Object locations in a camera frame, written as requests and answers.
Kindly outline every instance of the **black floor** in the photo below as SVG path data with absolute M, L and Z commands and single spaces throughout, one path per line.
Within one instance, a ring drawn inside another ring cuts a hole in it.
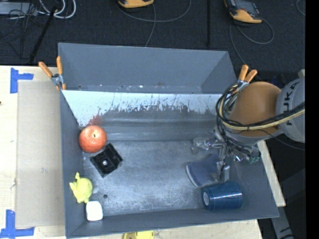
M 32 1 L 43 11 L 39 0 L 10 1 Z M 305 69 L 306 0 L 245 0 L 253 1 L 264 19 L 263 23 L 249 27 L 233 24 L 223 0 L 155 0 L 154 7 L 126 14 L 114 0 L 75 1 L 75 15 L 69 19 L 54 17 L 46 31 L 43 30 L 47 15 L 20 19 L 0 15 L 0 64 L 36 65 L 44 61 L 48 66 L 56 66 L 57 44 L 72 42 L 225 50 L 236 75 L 246 63 L 258 70 L 256 81 L 281 87 Z M 54 0 L 42 2 L 47 8 L 54 5 Z M 69 15 L 73 9 L 72 0 L 66 0 L 64 12 Z M 305 148 L 285 136 L 279 140 Z M 281 184 L 305 169 L 304 151 L 276 139 L 267 143 Z M 306 238 L 306 191 L 303 187 L 283 191 L 289 196 L 285 212 L 294 238 Z M 276 238 L 271 220 L 260 220 L 259 224 L 264 239 Z

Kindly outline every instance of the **blue object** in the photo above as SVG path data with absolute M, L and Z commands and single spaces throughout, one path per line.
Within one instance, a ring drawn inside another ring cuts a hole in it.
M 19 74 L 19 71 L 11 67 L 10 93 L 18 92 L 18 80 L 32 80 L 33 74 Z
M 15 239 L 15 237 L 32 236 L 34 228 L 15 229 L 15 212 L 6 210 L 5 229 L 1 229 L 0 238 Z
M 214 184 L 202 189 L 204 207 L 208 210 L 237 209 L 243 202 L 243 193 L 235 181 Z

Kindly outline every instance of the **blue tape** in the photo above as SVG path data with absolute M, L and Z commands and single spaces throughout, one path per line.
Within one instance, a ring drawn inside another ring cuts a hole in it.
M 15 239 L 15 237 L 27 237 L 34 234 L 34 228 L 15 229 L 15 212 L 6 210 L 5 229 L 1 229 L 0 238 Z
M 32 80 L 33 74 L 19 74 L 19 71 L 11 67 L 10 93 L 18 92 L 18 80 Z

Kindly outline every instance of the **blue cup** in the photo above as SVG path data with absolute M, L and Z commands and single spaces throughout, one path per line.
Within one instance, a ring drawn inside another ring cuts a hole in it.
M 226 181 L 202 188 L 202 200 L 208 210 L 238 209 L 243 202 L 243 193 L 235 181 Z

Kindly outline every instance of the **yellow rubber duck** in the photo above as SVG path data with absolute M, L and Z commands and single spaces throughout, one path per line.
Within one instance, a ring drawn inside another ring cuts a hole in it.
M 78 203 L 88 203 L 93 192 L 92 182 L 87 178 L 81 178 L 79 172 L 75 174 L 76 182 L 70 182 L 71 190 Z

